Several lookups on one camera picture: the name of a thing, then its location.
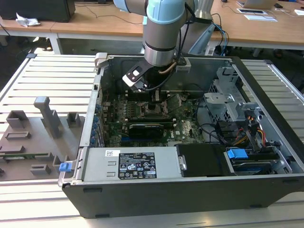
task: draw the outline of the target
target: barcode sticker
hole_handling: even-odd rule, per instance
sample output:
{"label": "barcode sticker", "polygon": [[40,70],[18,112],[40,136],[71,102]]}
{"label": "barcode sticker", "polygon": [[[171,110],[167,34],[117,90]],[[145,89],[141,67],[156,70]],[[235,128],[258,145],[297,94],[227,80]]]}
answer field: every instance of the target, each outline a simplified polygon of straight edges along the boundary
{"label": "barcode sticker", "polygon": [[106,157],[118,157],[120,154],[119,150],[116,151],[105,151],[105,156]]}

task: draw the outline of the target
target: computer case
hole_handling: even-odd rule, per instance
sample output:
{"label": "computer case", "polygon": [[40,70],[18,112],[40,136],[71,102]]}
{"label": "computer case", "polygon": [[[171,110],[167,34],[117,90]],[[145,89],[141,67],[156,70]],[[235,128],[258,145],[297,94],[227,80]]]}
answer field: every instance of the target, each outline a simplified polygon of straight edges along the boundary
{"label": "computer case", "polygon": [[16,13],[26,18],[69,22],[75,12],[73,0],[1,0],[2,19],[15,19]]}

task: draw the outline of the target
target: power supply label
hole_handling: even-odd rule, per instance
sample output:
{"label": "power supply label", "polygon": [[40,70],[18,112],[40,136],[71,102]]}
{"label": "power supply label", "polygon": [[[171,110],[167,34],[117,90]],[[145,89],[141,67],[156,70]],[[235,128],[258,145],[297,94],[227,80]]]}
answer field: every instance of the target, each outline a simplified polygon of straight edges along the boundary
{"label": "power supply label", "polygon": [[121,180],[156,178],[154,153],[120,153],[118,177]]}

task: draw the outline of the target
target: white label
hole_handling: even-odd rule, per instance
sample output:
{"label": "white label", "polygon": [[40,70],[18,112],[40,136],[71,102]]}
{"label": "white label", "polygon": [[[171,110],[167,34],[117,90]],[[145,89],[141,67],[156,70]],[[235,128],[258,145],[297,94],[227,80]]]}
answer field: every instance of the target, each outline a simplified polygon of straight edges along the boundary
{"label": "white label", "polygon": [[23,160],[25,159],[24,157],[8,157],[8,158],[5,158],[5,160]]}
{"label": "white label", "polygon": [[105,157],[118,157],[120,154],[120,151],[105,151]]}

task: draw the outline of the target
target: paper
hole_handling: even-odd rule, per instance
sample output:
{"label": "paper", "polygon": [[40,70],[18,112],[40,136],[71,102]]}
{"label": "paper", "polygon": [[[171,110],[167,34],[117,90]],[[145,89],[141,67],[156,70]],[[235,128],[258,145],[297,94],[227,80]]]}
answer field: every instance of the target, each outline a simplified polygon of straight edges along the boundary
{"label": "paper", "polygon": [[299,16],[304,16],[304,10],[296,9],[294,12]]}
{"label": "paper", "polygon": [[17,23],[24,27],[40,25],[38,20],[35,18],[30,18],[30,19],[24,18],[22,16],[19,16],[17,13],[16,13],[16,15],[17,15],[17,19],[16,19]]}
{"label": "paper", "polygon": [[262,20],[262,21],[274,21],[277,22],[277,20],[273,17],[269,16],[258,16],[258,15],[244,15],[248,20]]}

